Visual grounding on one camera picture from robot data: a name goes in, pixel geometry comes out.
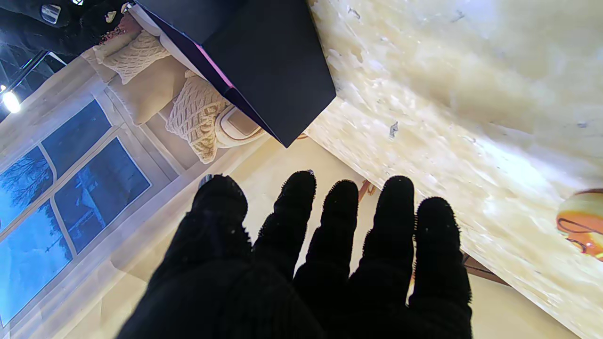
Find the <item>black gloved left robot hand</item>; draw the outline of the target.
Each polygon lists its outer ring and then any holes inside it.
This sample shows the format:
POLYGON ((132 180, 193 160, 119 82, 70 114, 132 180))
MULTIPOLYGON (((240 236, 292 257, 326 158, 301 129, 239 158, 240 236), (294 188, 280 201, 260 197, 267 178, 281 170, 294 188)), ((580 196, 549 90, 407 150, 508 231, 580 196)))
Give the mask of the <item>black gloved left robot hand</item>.
POLYGON ((350 272, 359 190, 326 195, 305 262, 296 267, 317 183, 284 183, 252 242, 247 199, 207 175, 119 339, 471 339, 470 283, 454 211, 414 205, 414 185, 389 178, 350 272))

